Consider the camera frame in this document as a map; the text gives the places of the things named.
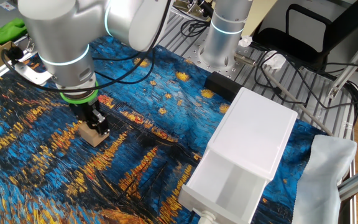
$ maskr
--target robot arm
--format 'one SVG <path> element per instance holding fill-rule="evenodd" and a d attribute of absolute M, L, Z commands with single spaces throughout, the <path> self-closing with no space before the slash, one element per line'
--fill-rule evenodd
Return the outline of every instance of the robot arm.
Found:
<path fill-rule="evenodd" d="M 167 2 L 173 4 L 169 0 L 19 0 L 19 11 L 57 88 L 75 90 L 97 85 L 89 52 L 92 40 L 111 35 L 135 50 L 147 51 Z M 90 129 L 108 135 L 95 91 L 62 93 L 62 97 Z"/>

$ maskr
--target blue fabric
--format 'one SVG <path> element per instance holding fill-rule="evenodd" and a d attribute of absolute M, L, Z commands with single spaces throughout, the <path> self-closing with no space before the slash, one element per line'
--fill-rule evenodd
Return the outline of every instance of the blue fabric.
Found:
<path fill-rule="evenodd" d="M 90 46 L 94 56 L 135 54 L 111 37 Z M 0 223 L 187 223 L 191 213 L 178 194 L 229 103 L 203 88 L 208 72 L 162 47 L 155 52 L 146 81 L 100 91 L 111 136 L 96 148 L 76 133 L 77 120 L 59 94 L 11 73 L 0 78 Z M 150 61 L 126 81 L 143 77 Z M 26 63 L 45 70 L 38 56 Z M 135 63 L 96 61 L 95 69 L 118 77 Z M 254 223 L 290 223 L 296 183 L 321 133 L 296 122 Z"/>

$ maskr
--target white cloth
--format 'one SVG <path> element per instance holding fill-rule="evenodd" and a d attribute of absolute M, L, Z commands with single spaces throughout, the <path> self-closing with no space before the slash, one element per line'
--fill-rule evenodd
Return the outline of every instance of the white cloth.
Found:
<path fill-rule="evenodd" d="M 357 143 L 329 136 L 314 137 L 311 155 L 298 181 L 293 224 L 337 224 L 341 200 L 337 183 L 346 174 Z"/>
<path fill-rule="evenodd" d="M 272 56 L 274 53 L 277 53 L 277 51 L 272 50 L 269 51 L 266 56 L 265 59 L 268 59 L 270 56 Z M 265 65 L 270 65 L 272 69 L 280 69 L 283 67 L 284 63 L 285 63 L 285 57 L 280 55 L 280 54 L 276 54 L 274 55 L 271 59 L 269 59 L 267 62 L 265 62 Z"/>
<path fill-rule="evenodd" d="M 241 47 L 248 47 L 249 45 L 251 45 L 251 43 L 252 43 L 252 37 L 247 35 L 242 36 L 241 40 L 239 41 L 239 45 Z"/>

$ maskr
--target white box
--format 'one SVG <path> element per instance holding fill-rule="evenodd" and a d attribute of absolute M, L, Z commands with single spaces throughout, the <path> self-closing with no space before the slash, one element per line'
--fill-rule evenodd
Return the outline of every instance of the white box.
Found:
<path fill-rule="evenodd" d="M 216 223 L 250 223 L 273 180 L 298 114 L 241 88 L 225 114 L 179 202 Z"/>

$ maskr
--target chair backrest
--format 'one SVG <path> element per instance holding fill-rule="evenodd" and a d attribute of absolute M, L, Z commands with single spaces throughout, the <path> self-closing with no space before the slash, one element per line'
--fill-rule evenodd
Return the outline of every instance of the chair backrest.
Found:
<path fill-rule="evenodd" d="M 335 46 L 358 28 L 358 0 L 344 11 L 324 33 L 322 54 L 328 54 Z"/>

